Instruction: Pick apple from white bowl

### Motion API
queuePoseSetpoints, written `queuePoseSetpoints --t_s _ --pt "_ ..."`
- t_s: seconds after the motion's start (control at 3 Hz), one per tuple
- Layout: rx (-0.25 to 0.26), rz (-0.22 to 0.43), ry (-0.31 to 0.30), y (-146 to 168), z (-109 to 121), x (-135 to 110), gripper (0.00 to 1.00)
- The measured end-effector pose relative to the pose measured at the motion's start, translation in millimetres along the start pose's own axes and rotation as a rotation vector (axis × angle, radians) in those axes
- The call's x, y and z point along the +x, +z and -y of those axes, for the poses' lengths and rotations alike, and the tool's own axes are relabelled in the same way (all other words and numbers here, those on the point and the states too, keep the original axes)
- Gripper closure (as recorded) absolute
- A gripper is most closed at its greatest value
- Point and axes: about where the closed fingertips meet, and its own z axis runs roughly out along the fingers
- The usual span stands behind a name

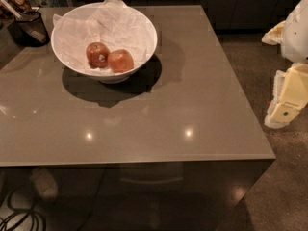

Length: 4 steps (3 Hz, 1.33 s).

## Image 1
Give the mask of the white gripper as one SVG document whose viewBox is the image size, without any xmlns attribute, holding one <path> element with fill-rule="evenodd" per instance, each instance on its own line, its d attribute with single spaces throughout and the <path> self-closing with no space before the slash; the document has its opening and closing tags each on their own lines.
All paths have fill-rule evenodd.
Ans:
<svg viewBox="0 0 308 231">
<path fill-rule="evenodd" d="M 281 43 L 281 54 L 293 62 L 286 72 L 277 70 L 265 125 L 272 129 L 288 126 L 308 104 L 308 0 L 300 0 L 287 19 L 269 31 L 262 43 Z"/>
</svg>

